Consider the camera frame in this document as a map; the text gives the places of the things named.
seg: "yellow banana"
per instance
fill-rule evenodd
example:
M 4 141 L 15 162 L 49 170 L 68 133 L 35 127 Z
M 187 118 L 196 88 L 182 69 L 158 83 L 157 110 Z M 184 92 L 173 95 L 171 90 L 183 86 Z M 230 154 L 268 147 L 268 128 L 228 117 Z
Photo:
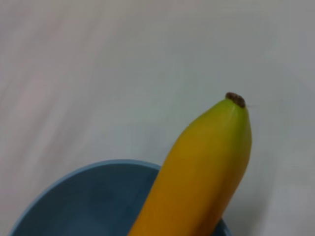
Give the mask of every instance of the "yellow banana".
M 245 101 L 229 92 L 179 136 L 128 236 L 209 236 L 244 175 L 251 146 Z

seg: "white table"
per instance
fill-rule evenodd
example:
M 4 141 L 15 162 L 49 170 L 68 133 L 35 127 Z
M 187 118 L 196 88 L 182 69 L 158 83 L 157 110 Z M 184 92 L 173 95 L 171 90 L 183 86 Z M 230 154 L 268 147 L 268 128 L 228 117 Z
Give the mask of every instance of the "white table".
M 0 0 L 0 235 L 74 169 L 161 164 L 227 91 L 253 131 L 233 235 L 315 235 L 314 25 L 313 0 Z

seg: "blue bowl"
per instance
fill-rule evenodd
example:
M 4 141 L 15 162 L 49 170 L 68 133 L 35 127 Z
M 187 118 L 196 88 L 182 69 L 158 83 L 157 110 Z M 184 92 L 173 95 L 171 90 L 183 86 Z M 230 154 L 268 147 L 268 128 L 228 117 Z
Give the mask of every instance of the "blue bowl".
M 10 236 L 126 236 L 159 166 L 111 160 L 83 167 L 42 193 Z M 230 236 L 220 221 L 213 236 Z

